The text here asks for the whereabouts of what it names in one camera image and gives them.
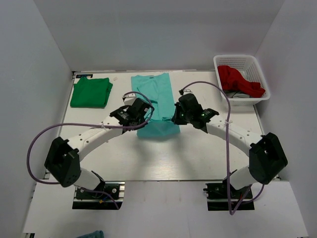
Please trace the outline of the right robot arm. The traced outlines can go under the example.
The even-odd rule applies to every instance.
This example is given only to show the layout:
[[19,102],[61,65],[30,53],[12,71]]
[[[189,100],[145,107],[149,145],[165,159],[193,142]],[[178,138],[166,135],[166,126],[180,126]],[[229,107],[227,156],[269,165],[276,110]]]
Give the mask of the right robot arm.
[[203,109],[193,94],[181,96],[175,103],[172,122],[177,125],[191,124],[207,134],[224,139],[249,157],[249,164],[230,174],[224,184],[224,193],[231,198],[241,193],[242,188],[256,182],[269,184],[288,164],[278,137],[247,131],[223,119],[213,109]]

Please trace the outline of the teal t-shirt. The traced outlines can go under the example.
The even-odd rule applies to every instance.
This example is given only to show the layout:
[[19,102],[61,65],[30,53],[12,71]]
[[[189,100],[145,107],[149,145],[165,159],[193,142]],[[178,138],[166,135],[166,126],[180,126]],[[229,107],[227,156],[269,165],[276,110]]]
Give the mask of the teal t-shirt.
[[139,138],[159,138],[180,133],[179,126],[171,121],[175,105],[168,73],[132,76],[131,86],[133,91],[140,92],[150,99],[154,107],[148,125],[137,130]]

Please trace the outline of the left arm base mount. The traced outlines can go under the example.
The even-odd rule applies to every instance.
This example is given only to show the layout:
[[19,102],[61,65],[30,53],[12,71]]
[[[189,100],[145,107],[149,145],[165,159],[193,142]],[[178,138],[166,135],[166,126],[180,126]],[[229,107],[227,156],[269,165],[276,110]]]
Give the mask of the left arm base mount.
[[124,198],[125,182],[106,182],[104,193],[92,193],[76,188],[72,203],[73,210],[118,210]]

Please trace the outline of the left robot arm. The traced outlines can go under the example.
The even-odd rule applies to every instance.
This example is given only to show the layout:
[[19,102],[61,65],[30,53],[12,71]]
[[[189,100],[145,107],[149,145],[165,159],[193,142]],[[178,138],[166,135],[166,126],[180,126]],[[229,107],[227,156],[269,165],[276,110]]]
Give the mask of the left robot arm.
[[97,127],[69,139],[54,139],[45,161],[46,169],[62,187],[83,187],[94,198],[101,197],[105,181],[97,173],[81,167],[81,161],[109,140],[126,131],[143,128],[147,124],[145,115],[149,109],[153,107],[136,98],[131,105],[111,112]]

